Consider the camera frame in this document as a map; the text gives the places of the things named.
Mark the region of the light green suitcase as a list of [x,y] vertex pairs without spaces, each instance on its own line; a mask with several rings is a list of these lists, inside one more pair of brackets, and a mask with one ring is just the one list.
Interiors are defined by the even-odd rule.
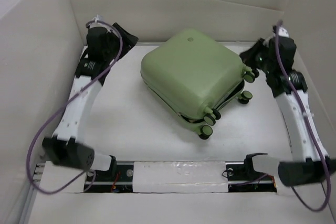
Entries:
[[201,139],[213,134],[220,110],[233,99],[253,97],[245,83],[258,74],[240,56],[193,28],[187,28],[147,53],[140,74],[147,87]]

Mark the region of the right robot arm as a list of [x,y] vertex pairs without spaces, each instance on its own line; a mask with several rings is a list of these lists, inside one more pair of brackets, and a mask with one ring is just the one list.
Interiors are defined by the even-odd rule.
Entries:
[[293,69],[296,44],[288,37],[258,39],[248,50],[240,53],[243,63],[266,75],[266,83],[278,103],[289,135],[293,160],[281,161],[277,167],[280,181],[286,187],[314,184],[326,180],[321,158],[324,157],[329,174],[335,173],[335,159],[330,158],[321,143],[314,145],[311,132],[318,137],[308,104],[308,86],[304,75]]

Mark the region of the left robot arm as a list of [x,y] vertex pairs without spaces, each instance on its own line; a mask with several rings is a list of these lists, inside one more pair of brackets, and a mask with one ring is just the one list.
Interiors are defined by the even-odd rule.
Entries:
[[87,43],[75,70],[70,103],[61,109],[61,121],[52,136],[43,139],[42,146],[54,165],[99,171],[105,180],[112,180],[117,175],[116,159],[85,144],[86,123],[111,66],[139,39],[118,23],[92,20],[86,27]]

